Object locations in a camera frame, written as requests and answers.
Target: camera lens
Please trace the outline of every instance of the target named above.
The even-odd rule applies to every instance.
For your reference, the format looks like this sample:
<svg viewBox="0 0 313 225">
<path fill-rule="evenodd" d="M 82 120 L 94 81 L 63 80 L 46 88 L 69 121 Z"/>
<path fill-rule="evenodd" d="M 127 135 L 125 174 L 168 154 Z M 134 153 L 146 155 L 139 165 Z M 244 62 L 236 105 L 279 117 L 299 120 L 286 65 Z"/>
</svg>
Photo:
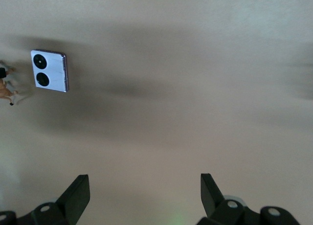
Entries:
<svg viewBox="0 0 313 225">
<path fill-rule="evenodd" d="M 46 87 L 49 85 L 49 78 L 44 73 L 40 72 L 36 76 L 37 82 L 42 85 L 43 87 Z"/>
<path fill-rule="evenodd" d="M 44 69 L 45 67 L 47 67 L 47 61 L 42 55 L 35 55 L 33 61 L 37 68 Z"/>
</svg>

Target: phone camera module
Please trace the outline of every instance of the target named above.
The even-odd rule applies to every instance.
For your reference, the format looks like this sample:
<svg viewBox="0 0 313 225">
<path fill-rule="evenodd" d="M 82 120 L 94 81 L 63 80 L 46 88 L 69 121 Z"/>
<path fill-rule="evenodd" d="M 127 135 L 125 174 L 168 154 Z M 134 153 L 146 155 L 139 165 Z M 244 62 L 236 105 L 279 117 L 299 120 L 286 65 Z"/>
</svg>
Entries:
<svg viewBox="0 0 313 225">
<path fill-rule="evenodd" d="M 40 54 L 35 55 L 33 61 L 37 68 L 45 69 L 47 67 L 47 61 Z"/>
<path fill-rule="evenodd" d="M 49 85 L 49 78 L 47 75 L 45 75 L 44 73 L 40 72 L 37 74 L 36 76 L 37 82 L 43 86 L 46 87 Z"/>
</svg>

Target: black plastic part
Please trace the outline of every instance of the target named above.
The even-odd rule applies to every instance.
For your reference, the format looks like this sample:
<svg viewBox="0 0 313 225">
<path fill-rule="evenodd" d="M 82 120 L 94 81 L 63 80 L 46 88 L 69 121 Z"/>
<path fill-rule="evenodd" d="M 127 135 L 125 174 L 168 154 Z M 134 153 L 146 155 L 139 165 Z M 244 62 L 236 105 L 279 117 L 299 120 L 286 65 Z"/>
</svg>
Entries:
<svg viewBox="0 0 313 225">
<path fill-rule="evenodd" d="M 0 212 L 0 216 L 6 216 L 6 218 L 0 220 L 0 225 L 14 225 L 16 223 L 16 215 L 13 211 Z"/>
<path fill-rule="evenodd" d="M 0 216 L 6 215 L 0 225 L 75 225 L 89 200 L 88 175 L 79 175 L 56 203 L 41 204 L 18 219 L 13 211 L 0 212 Z"/>
<path fill-rule="evenodd" d="M 201 200 L 207 218 L 198 225 L 300 225 L 282 208 L 267 206 L 258 214 L 236 200 L 225 200 L 210 174 L 201 174 Z M 279 215 L 271 214 L 269 209 L 276 209 Z"/>
<path fill-rule="evenodd" d="M 276 209 L 279 212 L 279 216 L 271 215 L 269 209 Z M 266 206 L 261 209 L 261 220 L 268 225 L 300 225 L 298 221 L 285 209 Z"/>
<path fill-rule="evenodd" d="M 201 200 L 207 217 L 225 200 L 210 174 L 201 174 Z"/>
<path fill-rule="evenodd" d="M 56 201 L 69 225 L 75 225 L 90 200 L 88 175 L 80 175 Z"/>
<path fill-rule="evenodd" d="M 228 205 L 228 202 L 237 204 L 236 208 Z M 223 225 L 237 225 L 242 221 L 244 215 L 244 207 L 237 201 L 224 200 L 211 215 L 210 220 Z"/>
</svg>

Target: small figurine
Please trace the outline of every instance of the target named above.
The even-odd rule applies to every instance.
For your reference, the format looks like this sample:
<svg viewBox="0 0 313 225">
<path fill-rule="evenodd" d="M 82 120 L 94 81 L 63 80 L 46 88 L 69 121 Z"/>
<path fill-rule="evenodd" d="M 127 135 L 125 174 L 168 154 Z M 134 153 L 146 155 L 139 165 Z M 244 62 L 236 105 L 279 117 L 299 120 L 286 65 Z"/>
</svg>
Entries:
<svg viewBox="0 0 313 225">
<path fill-rule="evenodd" d="M 7 99 L 10 101 L 10 105 L 12 106 L 12 99 L 9 98 L 14 94 L 17 94 L 18 92 L 15 90 L 13 93 L 6 88 L 7 82 L 3 80 L 7 75 L 11 74 L 14 72 L 14 69 L 10 68 L 8 71 L 5 70 L 5 68 L 0 67 L 0 98 L 1 99 Z"/>
</svg>

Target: white screw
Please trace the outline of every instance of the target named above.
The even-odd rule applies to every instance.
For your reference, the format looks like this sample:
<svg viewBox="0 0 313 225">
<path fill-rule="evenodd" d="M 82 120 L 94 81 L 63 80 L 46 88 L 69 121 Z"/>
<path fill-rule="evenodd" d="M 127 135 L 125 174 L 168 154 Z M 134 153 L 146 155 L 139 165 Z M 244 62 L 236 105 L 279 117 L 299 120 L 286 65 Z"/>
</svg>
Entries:
<svg viewBox="0 0 313 225">
<path fill-rule="evenodd" d="M 50 209 L 50 206 L 49 206 L 49 205 L 46 205 L 46 206 L 42 207 L 42 208 L 40 209 L 40 211 L 41 211 L 41 212 L 45 212 L 45 211 L 47 211 L 47 210 L 49 210 L 49 209 Z"/>
<path fill-rule="evenodd" d="M 276 217 L 280 216 L 279 211 L 278 211 L 277 209 L 275 209 L 275 208 L 269 208 L 269 209 L 268 209 L 268 212 L 269 212 L 272 216 L 276 216 Z"/>
<path fill-rule="evenodd" d="M 234 201 L 229 201 L 228 203 L 227 203 L 227 205 L 230 207 L 230 208 L 238 208 L 238 205 L 237 205 L 237 203 L 235 203 Z"/>
<path fill-rule="evenodd" d="M 0 215 L 0 221 L 5 220 L 5 219 L 6 219 L 6 215 L 5 214 Z"/>
</svg>

